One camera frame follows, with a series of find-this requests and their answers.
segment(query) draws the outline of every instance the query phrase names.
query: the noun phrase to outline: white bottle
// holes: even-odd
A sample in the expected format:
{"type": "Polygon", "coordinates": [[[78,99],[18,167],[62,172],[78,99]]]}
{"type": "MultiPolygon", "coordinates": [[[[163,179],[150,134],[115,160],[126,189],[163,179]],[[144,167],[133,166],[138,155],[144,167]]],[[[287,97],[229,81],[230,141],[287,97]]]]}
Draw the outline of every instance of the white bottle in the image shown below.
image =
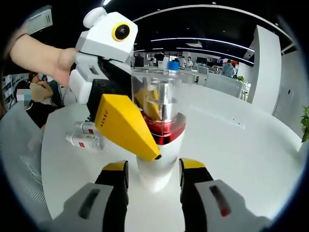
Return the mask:
{"type": "Polygon", "coordinates": [[[78,147],[93,150],[103,150],[104,148],[103,137],[98,135],[67,132],[66,140],[78,147]]]}
{"type": "Polygon", "coordinates": [[[74,126],[79,129],[80,133],[101,135],[94,122],[77,121],[74,126]]]}

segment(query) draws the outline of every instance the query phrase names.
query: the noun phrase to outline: table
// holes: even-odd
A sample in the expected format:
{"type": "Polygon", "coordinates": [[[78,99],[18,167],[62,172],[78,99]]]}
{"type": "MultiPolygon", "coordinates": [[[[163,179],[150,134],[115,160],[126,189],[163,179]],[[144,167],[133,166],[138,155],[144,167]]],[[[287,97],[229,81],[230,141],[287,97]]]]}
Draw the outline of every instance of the table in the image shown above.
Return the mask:
{"type": "MultiPolygon", "coordinates": [[[[275,117],[251,104],[198,85],[183,85],[190,106],[179,157],[206,165],[214,179],[222,179],[240,193],[257,216],[274,218],[299,177],[300,138],[275,117]]],[[[129,161],[129,205],[126,231],[184,231],[180,203],[179,167],[168,186],[149,193],[139,184],[135,156],[110,141],[101,152],[88,152],[65,141],[77,120],[85,120],[86,106],[73,104],[48,117],[42,145],[42,183],[52,218],[88,182],[94,182],[109,162],[129,161]]]]}
{"type": "MultiPolygon", "coordinates": [[[[161,69],[161,68],[158,68],[158,67],[151,67],[151,66],[144,66],[144,67],[136,67],[135,70],[144,70],[144,69],[148,69],[148,70],[166,70],[168,71],[168,69],[161,69]]],[[[199,78],[204,78],[204,82],[205,80],[207,79],[207,76],[206,74],[202,74],[202,73],[198,73],[197,70],[185,70],[185,69],[179,69],[177,71],[178,73],[184,73],[184,74],[187,74],[187,75],[192,75],[194,77],[194,80],[193,81],[196,81],[197,77],[199,78]]]]}

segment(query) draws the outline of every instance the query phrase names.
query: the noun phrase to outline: red blender base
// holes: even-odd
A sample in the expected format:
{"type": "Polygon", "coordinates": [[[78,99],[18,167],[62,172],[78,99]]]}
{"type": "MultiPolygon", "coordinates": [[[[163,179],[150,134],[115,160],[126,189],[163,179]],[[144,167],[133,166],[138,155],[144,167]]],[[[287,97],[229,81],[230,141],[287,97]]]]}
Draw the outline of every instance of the red blender base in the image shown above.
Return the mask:
{"type": "Polygon", "coordinates": [[[184,131],[186,118],[178,113],[171,122],[158,122],[150,120],[146,114],[143,114],[145,122],[158,145],[169,144],[181,135],[184,131]]]}

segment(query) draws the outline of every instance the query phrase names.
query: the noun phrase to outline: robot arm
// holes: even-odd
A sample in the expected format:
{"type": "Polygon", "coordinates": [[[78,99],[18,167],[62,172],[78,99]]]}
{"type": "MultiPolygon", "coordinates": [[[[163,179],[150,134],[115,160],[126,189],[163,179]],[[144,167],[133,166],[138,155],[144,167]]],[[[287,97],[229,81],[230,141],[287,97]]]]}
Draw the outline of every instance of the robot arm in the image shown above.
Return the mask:
{"type": "Polygon", "coordinates": [[[148,161],[161,157],[138,107],[132,102],[132,52],[137,25],[119,13],[98,7],[84,18],[88,31],[77,42],[76,68],[69,87],[109,140],[148,161]]]}
{"type": "Polygon", "coordinates": [[[270,225],[268,218],[251,213],[229,185],[213,180],[204,164],[187,158],[179,162],[185,231],[257,232],[270,225]]]}
{"type": "Polygon", "coordinates": [[[88,183],[64,203],[49,232],[123,232],[128,205],[128,161],[106,165],[96,182],[88,183]]]}

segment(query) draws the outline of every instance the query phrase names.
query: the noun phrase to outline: robot eye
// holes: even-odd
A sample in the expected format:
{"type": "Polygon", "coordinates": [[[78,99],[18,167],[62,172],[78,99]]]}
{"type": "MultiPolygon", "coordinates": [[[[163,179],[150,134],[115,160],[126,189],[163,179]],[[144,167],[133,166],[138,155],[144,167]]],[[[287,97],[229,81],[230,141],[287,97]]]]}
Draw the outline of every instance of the robot eye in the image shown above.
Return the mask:
{"type": "Polygon", "coordinates": [[[112,30],[112,37],[116,41],[122,41],[130,34],[130,27],[126,23],[116,25],[112,30]]]}

